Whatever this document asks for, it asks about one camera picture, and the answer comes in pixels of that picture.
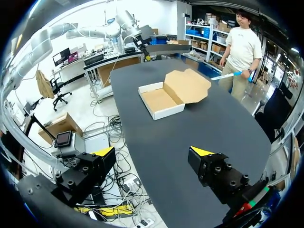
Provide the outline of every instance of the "white shelving unit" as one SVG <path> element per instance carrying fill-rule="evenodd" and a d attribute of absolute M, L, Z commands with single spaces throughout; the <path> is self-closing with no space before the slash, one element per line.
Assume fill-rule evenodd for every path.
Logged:
<path fill-rule="evenodd" d="M 223 46 L 227 47 L 227 44 L 223 44 L 223 43 L 217 42 L 216 40 L 213 40 L 212 43 L 220 44 L 220 45 L 223 45 Z"/>
<path fill-rule="evenodd" d="M 192 25 L 192 24 L 186 24 L 186 26 L 194 26 L 194 27 L 200 27 L 200 28 L 209 28 L 210 26 L 205 25 Z"/>
<path fill-rule="evenodd" d="M 200 51 L 207 52 L 207 50 L 201 49 L 201 48 L 199 48 L 199 47 L 192 46 L 192 48 L 197 49 L 197 50 L 200 50 Z"/>
<path fill-rule="evenodd" d="M 229 34 L 228 32 L 224 32 L 224 31 L 217 30 L 217 29 L 214 29 L 213 31 L 214 31 L 214 32 L 219 32 L 219 33 L 222 33 L 222 34 L 225 34 L 225 35 L 228 35 L 228 34 Z"/>
<path fill-rule="evenodd" d="M 191 35 L 191 34 L 186 34 L 186 36 L 195 37 L 195 38 L 204 39 L 204 40 L 209 41 L 209 39 L 208 39 L 208 38 L 205 38 L 205 37 L 195 36 L 195 35 Z"/>
<path fill-rule="evenodd" d="M 209 28 L 210 29 L 210 31 L 209 31 L 209 38 L 187 34 L 186 33 L 187 32 L 187 27 Z M 222 71 L 220 69 L 216 68 L 215 66 L 213 66 L 213 65 L 211 65 L 209 63 L 209 61 L 212 58 L 214 58 L 214 57 L 220 57 L 220 58 L 223 57 L 221 54 L 219 54 L 219 53 L 211 50 L 212 49 L 212 43 L 216 43 L 216 44 L 222 45 L 224 47 L 227 47 L 227 44 L 223 44 L 223 43 L 217 42 L 216 40 L 213 40 L 214 33 L 222 33 L 222 34 L 225 34 L 225 35 L 229 34 L 229 33 L 224 32 L 224 31 L 213 29 L 213 26 L 192 25 L 192 24 L 186 24 L 185 23 L 185 35 L 184 35 L 184 39 L 192 37 L 192 38 L 197 38 L 197 39 L 208 41 L 208 48 L 207 48 L 207 50 L 203 50 L 203 49 L 201 49 L 199 47 L 194 47 L 194 46 L 192 46 L 192 48 L 205 52 L 206 53 L 206 62 L 203 61 L 203 63 L 206 64 L 207 66 L 211 67 L 212 69 L 215 69 L 216 71 L 218 71 L 218 72 L 221 73 Z"/>
<path fill-rule="evenodd" d="M 219 57 L 223 57 L 221 54 L 219 54 L 219 53 L 217 53 L 217 52 L 215 52 L 215 51 L 210 51 L 210 53 L 212 53 L 212 54 L 214 54 L 214 55 L 217 55 L 217 56 L 219 56 Z"/>

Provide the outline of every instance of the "office chair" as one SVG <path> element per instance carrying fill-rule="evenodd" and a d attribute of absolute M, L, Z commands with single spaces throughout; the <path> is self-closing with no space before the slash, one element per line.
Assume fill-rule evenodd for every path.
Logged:
<path fill-rule="evenodd" d="M 284 136 L 282 128 L 289 113 L 291 105 L 286 100 L 284 93 L 276 88 L 271 98 L 265 104 L 264 111 L 255 114 L 255 120 L 261 126 L 270 142 L 275 142 L 279 137 Z"/>
<path fill-rule="evenodd" d="M 50 80 L 50 84 L 51 84 L 51 86 L 52 86 L 52 91 L 53 91 L 54 95 L 57 95 L 57 98 L 56 98 L 55 101 L 53 102 L 53 106 L 54 106 L 54 111 L 55 111 L 55 112 L 57 111 L 56 105 L 58 104 L 58 102 L 61 101 L 61 102 L 65 102 L 65 103 L 67 104 L 67 101 L 64 100 L 63 97 L 64 97 L 65 95 L 67 95 L 67 94 L 72 95 L 71 92 L 68 92 L 68 93 L 65 93 L 65 94 L 59 94 L 61 88 L 64 87 L 66 84 L 65 84 L 64 82 L 59 82 L 59 83 L 57 83 L 57 80 L 58 80 L 58 79 L 59 79 L 59 78 L 57 78 L 57 79 L 52 78 L 52 79 Z"/>

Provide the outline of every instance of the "box lid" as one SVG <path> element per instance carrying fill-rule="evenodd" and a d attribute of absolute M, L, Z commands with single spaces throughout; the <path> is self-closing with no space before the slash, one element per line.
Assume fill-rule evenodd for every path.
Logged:
<path fill-rule="evenodd" d="M 208 95 L 211 82 L 192 69 L 184 72 L 173 70 L 166 74 L 165 84 L 167 84 L 180 100 L 185 103 L 196 103 Z"/>

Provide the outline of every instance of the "black table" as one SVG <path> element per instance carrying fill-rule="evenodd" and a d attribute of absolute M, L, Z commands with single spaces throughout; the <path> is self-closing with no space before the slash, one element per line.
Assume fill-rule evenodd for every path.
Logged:
<path fill-rule="evenodd" d="M 201 102 L 154 121 L 137 88 L 186 68 L 179 60 L 136 64 L 112 71 L 111 83 L 130 155 L 166 225 L 209 228 L 221 224 L 229 207 L 200 184 L 187 162 L 189 147 L 226 154 L 252 184 L 263 173 L 271 145 L 250 113 L 214 82 Z"/>

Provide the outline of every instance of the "workbench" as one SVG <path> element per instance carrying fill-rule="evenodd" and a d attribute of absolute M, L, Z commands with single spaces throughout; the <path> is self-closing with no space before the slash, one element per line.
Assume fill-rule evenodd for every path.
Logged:
<path fill-rule="evenodd" d="M 187 161 L 189 147 L 224 153 L 254 184 L 271 144 L 250 113 L 213 81 L 208 97 L 154 121 L 138 87 L 187 68 L 174 59 L 136 64 L 112 71 L 111 84 L 132 161 L 168 228 L 210 228 L 222 223 L 229 207 L 200 184 Z"/>
<path fill-rule="evenodd" d="M 100 96 L 98 94 L 98 89 L 105 89 L 105 85 L 102 84 L 102 82 L 100 80 L 101 76 L 98 75 L 97 69 L 104 65 L 108 65 L 111 63 L 119 62 L 122 60 L 134 58 L 134 57 L 140 58 L 140 62 L 143 63 L 143 53 L 141 51 L 137 51 L 137 52 L 132 52 L 132 53 L 123 54 L 123 55 L 119 55 L 118 53 L 115 53 L 110 56 L 104 57 L 104 59 L 101 61 L 98 61 L 96 63 L 90 64 L 90 65 L 84 67 L 85 76 L 88 80 L 91 90 L 94 93 L 95 99 L 98 103 L 101 102 L 103 98 L 113 95 L 113 93 L 111 90 L 111 86 L 108 86 L 110 89 L 109 89 L 109 93 L 106 96 Z M 96 86 L 96 83 L 94 83 L 94 81 L 101 82 L 99 84 L 100 85 L 99 88 Z"/>

